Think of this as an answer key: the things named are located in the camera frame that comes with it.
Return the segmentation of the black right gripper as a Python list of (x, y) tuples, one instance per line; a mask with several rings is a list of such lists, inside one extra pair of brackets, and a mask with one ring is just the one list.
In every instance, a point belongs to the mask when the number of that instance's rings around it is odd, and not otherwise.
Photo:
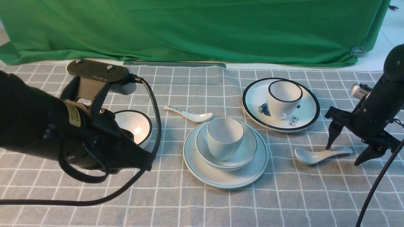
[(345, 127), (368, 144), (368, 147), (356, 159), (355, 166), (383, 157), (386, 148), (394, 150), (400, 143), (398, 139), (385, 131), (385, 127), (393, 122), (402, 108), (403, 100), (382, 98), (371, 101), (362, 98), (352, 112), (331, 106), (325, 114), (325, 118), (332, 120), (325, 149), (331, 148), (342, 132), (342, 128)]

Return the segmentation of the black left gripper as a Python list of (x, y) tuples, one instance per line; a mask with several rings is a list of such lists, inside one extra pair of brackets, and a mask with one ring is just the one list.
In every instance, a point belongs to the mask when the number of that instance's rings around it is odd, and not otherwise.
[(86, 107), (47, 107), (49, 125), (62, 135), (44, 139), (44, 157), (86, 170), (116, 174), (121, 169), (140, 169), (151, 156), (136, 144), (133, 134), (120, 128), (116, 115), (93, 113)]

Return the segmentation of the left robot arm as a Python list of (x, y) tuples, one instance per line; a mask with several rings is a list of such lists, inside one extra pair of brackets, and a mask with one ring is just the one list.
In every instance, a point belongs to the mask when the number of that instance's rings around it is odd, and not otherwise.
[(91, 112), (81, 103), (30, 87), (15, 74), (4, 71), (0, 85), (1, 148), (57, 161), (60, 142), (44, 137), (47, 127), (53, 125), (64, 136), (66, 160), (82, 169), (102, 169), (85, 145), (92, 145), (111, 169), (141, 168), (151, 156), (118, 126), (115, 114), (109, 110)]

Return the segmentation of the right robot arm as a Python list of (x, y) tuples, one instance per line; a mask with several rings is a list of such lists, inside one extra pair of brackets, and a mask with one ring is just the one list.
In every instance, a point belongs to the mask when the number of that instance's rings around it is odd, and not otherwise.
[(330, 107), (325, 118), (332, 119), (329, 125), (329, 150), (345, 127), (368, 147), (358, 156), (355, 166), (381, 158), (386, 150), (394, 151), (400, 141), (390, 135), (385, 127), (393, 121), (404, 105), (404, 46), (393, 48), (385, 59), (383, 75), (363, 97), (352, 112)]

